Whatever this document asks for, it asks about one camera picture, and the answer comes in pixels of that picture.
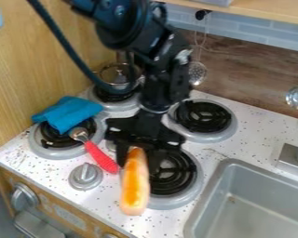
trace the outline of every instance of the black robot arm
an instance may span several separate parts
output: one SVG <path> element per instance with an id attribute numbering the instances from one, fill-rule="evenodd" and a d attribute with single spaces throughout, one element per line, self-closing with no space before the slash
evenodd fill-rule
<path id="1" fill-rule="evenodd" d="M 32 6 L 38 3 L 38 0 L 28 1 Z M 163 158 L 166 151 L 179 150 L 184 143 L 184 138 L 167 129 L 161 119 L 172 104 L 189 97 L 190 45 L 167 24 L 163 4 L 148 0 L 64 1 L 73 11 L 96 22 L 97 34 L 105 46 L 132 52 L 142 62 L 145 82 L 140 96 L 141 109 L 130 118 L 108 119 L 105 137 L 116 144 L 121 166 L 129 146 L 139 146 L 146 149 L 150 171 L 154 172 L 160 163 L 157 158 Z M 34 8 L 40 14 L 39 6 Z"/>

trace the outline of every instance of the wooden wall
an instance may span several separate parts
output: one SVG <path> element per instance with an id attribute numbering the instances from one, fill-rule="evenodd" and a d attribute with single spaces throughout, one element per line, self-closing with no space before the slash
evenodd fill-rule
<path id="1" fill-rule="evenodd" d="M 99 42 L 94 25 L 61 0 L 42 0 L 80 56 L 91 67 L 115 58 Z M 64 95 L 75 95 L 90 81 L 67 57 L 25 0 L 0 0 L 0 145 L 31 122 L 31 115 Z"/>
<path id="2" fill-rule="evenodd" d="M 194 32 L 181 30 L 194 45 Z M 204 34 L 197 35 L 201 43 Z M 286 104 L 286 92 L 298 85 L 298 52 L 273 46 L 208 35 L 200 61 L 207 80 L 196 89 L 298 118 Z M 194 46 L 198 60 L 198 47 Z"/>

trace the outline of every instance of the silver pot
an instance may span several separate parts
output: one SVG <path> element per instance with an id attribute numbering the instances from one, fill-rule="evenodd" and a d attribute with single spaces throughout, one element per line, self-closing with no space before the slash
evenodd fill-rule
<path id="1" fill-rule="evenodd" d="M 142 72 L 139 67 L 135 66 L 136 82 L 133 88 L 139 85 L 142 78 Z M 127 63 L 111 63 L 97 73 L 95 72 L 104 83 L 111 86 L 113 89 L 123 90 L 129 86 L 130 72 Z"/>

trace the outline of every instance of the stove top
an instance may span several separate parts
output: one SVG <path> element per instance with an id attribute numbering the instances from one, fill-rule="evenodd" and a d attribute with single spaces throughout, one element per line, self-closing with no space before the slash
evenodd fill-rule
<path id="1" fill-rule="evenodd" d="M 188 140 L 213 143 L 232 137 L 237 131 L 237 118 L 221 103 L 189 99 L 171 107 L 167 127 Z"/>
<path id="2" fill-rule="evenodd" d="M 203 170 L 189 152 L 167 152 L 160 168 L 150 175 L 148 207 L 170 210 L 187 205 L 202 191 Z"/>
<path id="3" fill-rule="evenodd" d="M 104 136 L 106 118 L 108 114 L 100 112 L 79 126 L 86 128 L 90 133 L 90 140 L 98 144 Z M 81 142 L 71 139 L 67 134 L 60 135 L 48 123 L 35 124 L 31 127 L 29 146 L 37 156 L 51 160 L 71 159 L 86 153 Z"/>
<path id="4" fill-rule="evenodd" d="M 125 112 L 139 108 L 138 88 L 125 95 L 109 94 L 97 87 L 88 92 L 88 99 L 100 103 L 106 112 Z"/>

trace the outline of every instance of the wooden panel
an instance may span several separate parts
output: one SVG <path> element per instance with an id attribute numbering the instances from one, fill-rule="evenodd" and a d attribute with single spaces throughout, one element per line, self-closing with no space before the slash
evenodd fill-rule
<path id="1" fill-rule="evenodd" d="M 14 217 L 15 212 L 9 202 L 9 197 L 8 197 L 8 193 L 7 193 L 7 191 L 9 191 L 9 190 L 10 190 L 10 185 L 8 184 L 8 182 L 6 180 L 3 179 L 3 174 L 0 169 L 0 194 L 3 198 L 5 205 L 7 206 L 9 215 L 11 217 Z"/>
<path id="2" fill-rule="evenodd" d="M 34 186 L 33 183 L 29 182 L 28 180 L 24 178 L 20 178 L 17 175 L 5 170 L 4 168 L 0 167 L 0 182 L 4 184 L 4 186 L 1 186 L 0 193 L 4 197 L 8 197 L 9 194 L 13 192 L 13 186 L 12 184 L 15 184 L 16 182 L 21 182 L 25 185 L 27 185 L 32 191 L 35 192 L 36 195 L 38 195 L 40 199 L 40 204 L 37 207 L 40 211 L 44 212 L 51 218 L 56 219 L 58 222 L 66 226 L 72 231 L 75 231 L 76 233 L 82 235 L 83 237 L 96 237 L 101 238 L 105 233 L 110 233 L 115 235 L 119 238 L 128 238 L 126 235 L 120 233 L 119 231 L 114 230 L 113 228 L 105 225 L 104 223 L 98 221 L 97 219 L 91 217 L 90 215 L 82 212 L 81 210 L 77 209 L 76 207 L 73 207 L 72 205 L 69 205 L 65 203 L 63 200 L 53 196 L 49 192 L 46 192 L 44 190 L 39 189 L 38 187 Z M 73 224 L 69 222 L 69 220 L 60 217 L 56 210 L 56 207 L 60 207 L 61 211 L 63 212 L 63 216 L 65 216 L 67 213 L 71 218 L 70 220 L 74 222 L 74 217 L 81 219 L 80 224 L 81 227 L 82 224 L 85 224 L 85 229 L 79 228 L 80 226 L 77 225 L 77 223 Z"/>
<path id="3" fill-rule="evenodd" d="M 43 0 L 74 48 L 90 67 L 114 60 L 97 38 L 94 24 L 62 1 Z M 76 68 L 25 0 L 0 0 L 0 145 L 31 124 L 31 115 L 90 81 Z"/>
<path id="4" fill-rule="evenodd" d="M 230 7 L 218 7 L 191 0 L 159 2 L 298 24 L 298 0 L 234 0 Z"/>
<path id="5" fill-rule="evenodd" d="M 181 32 L 194 43 L 194 32 Z M 201 42 L 204 34 L 197 36 Z M 205 48 L 200 61 L 208 79 L 198 90 L 298 118 L 285 101 L 286 92 L 298 85 L 297 51 L 214 35 L 208 35 Z"/>

